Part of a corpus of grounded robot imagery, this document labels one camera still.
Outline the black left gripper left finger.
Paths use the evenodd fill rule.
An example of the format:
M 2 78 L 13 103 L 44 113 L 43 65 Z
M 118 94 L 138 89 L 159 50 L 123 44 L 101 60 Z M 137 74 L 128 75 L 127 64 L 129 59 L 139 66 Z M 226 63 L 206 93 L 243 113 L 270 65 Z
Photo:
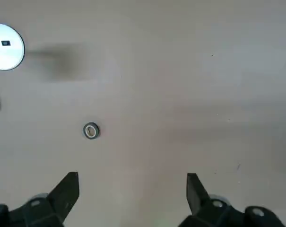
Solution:
M 0 204 L 0 227 L 62 227 L 78 198 L 78 172 L 69 172 L 50 193 L 36 195 L 17 209 Z

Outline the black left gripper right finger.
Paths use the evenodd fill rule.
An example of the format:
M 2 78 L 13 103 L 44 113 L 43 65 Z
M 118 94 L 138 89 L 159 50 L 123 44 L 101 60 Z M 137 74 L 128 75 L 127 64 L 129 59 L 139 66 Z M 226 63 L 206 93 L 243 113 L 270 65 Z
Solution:
M 212 198 L 195 173 L 187 174 L 186 198 L 191 210 L 181 227 L 283 227 L 271 210 L 248 206 L 244 212 L 219 198 Z

